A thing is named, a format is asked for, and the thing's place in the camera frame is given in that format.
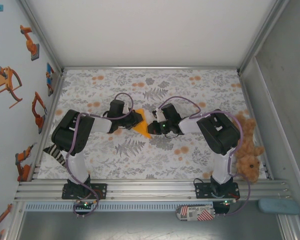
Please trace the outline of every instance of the brown plush toy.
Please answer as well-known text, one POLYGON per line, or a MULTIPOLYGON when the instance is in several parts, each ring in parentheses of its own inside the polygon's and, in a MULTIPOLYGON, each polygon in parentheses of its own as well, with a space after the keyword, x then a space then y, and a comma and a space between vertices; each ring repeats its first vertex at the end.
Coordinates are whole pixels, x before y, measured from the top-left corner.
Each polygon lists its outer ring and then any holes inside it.
POLYGON ((253 118, 246 119, 242 114, 237 114, 235 117, 243 131, 242 146, 234 154, 236 156, 236 170, 239 174, 244 174, 250 182, 256 183, 259 178, 260 167, 257 156, 263 154, 265 148, 263 146, 256 147, 253 141, 256 120, 253 118))

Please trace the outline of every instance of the purple cable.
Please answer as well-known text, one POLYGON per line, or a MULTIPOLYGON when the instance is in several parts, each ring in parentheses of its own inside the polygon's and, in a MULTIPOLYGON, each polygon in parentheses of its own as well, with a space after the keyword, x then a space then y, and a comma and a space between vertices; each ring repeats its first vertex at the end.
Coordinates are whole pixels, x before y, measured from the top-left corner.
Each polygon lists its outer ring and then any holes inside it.
MULTIPOLYGON (((79 115, 77 116, 76 118, 76 123, 75 123, 75 128, 74 128, 74 134, 73 134, 73 139, 72 139, 72 145, 71 145, 71 148, 70 150, 67 152, 67 154, 65 155, 65 167, 66 167, 66 170, 68 171, 68 173, 70 174, 70 176, 77 182, 79 183, 81 186, 85 187, 86 189, 88 189, 96 198, 96 204, 94 206, 94 208, 88 212, 87 214, 84 214, 82 215, 82 217, 84 218, 85 216, 89 216, 90 214, 92 214, 98 207, 99 205, 99 197, 98 197, 98 194, 91 188, 89 187, 88 185, 84 184, 83 182, 79 181, 74 175, 73 173, 71 172, 70 168, 69 168, 69 164, 68 164, 68 160, 69 160, 69 155, 70 153, 72 153, 72 151, 74 150, 75 148, 75 144, 76 144, 76 139, 77 139, 77 134, 78 134, 78 127, 79 127, 79 122, 80 122, 80 117, 82 115, 85 115, 85 116, 92 116, 92 117, 95 117, 95 118, 101 118, 101 119, 108 119, 108 120, 119 120, 119 119, 123 119, 125 118, 126 116, 128 116, 132 111, 133 111, 133 107, 134 107, 134 100, 132 99, 132 97, 128 94, 128 93, 125 93, 125 92, 120 92, 118 93, 114 99, 117 99, 117 97, 119 95, 127 95, 130 99, 131 99, 131 108, 129 110, 128 113, 126 113, 125 115, 123 116, 120 116, 120 117, 102 117, 102 116, 99 116, 99 115, 96 115, 96 114, 89 114, 89 113, 85 113, 85 112, 81 112, 79 113, 79 115)), ((72 208, 72 211, 74 214, 76 214, 77 216, 78 213, 76 212, 76 207, 79 205, 79 203, 73 205, 73 208, 72 208)))
POLYGON ((244 204, 239 209, 237 209, 234 212, 224 214, 224 216, 232 216, 234 214, 239 213, 247 205, 248 200, 250 198, 250 193, 251 193, 251 186, 250 186, 250 182, 249 182, 249 179, 247 178, 247 176, 244 175, 244 174, 241 174, 241 173, 236 173, 234 175, 231 173, 231 158, 232 158, 233 154, 235 154, 235 152, 238 149, 241 148, 242 143, 243 143, 243 136, 244 136, 244 134, 243 134, 243 130, 242 130, 242 127, 241 127, 240 122, 238 121, 238 119, 235 116, 233 116, 231 113, 226 112, 226 111, 216 110, 216 111, 206 112, 205 114, 200 114, 200 115, 197 115, 197 116, 190 116, 189 119, 204 118, 204 117, 206 117, 206 116, 208 116, 210 114, 225 114, 225 115, 228 115, 229 117, 231 117, 236 122, 236 124, 239 127, 239 131, 240 131, 240 142, 239 142, 238 146, 236 146, 236 148, 232 152, 230 152, 229 159, 228 159, 227 171, 228 171, 228 174, 231 177, 233 177, 233 178, 235 178, 237 176, 241 176, 241 177, 244 178, 244 180, 246 181, 246 183, 248 185, 248 195, 246 196, 246 200, 245 200, 244 204))
POLYGON ((166 102, 168 102, 170 99, 183 99, 183 100, 186 100, 186 101, 192 103, 193 105, 195 105, 195 106, 199 109, 199 111, 196 112, 196 113, 194 113, 194 114, 192 114, 192 115, 190 115, 190 117, 193 117, 193 116, 195 116, 195 115, 201 113, 201 108, 200 108, 196 103, 194 103, 194 102, 191 101, 190 99, 188 99, 188 98, 186 98, 186 97, 183 97, 183 96, 172 96, 172 97, 169 97, 167 100, 165 100, 165 101, 158 107, 158 109, 161 109, 162 106, 163 106, 166 102))

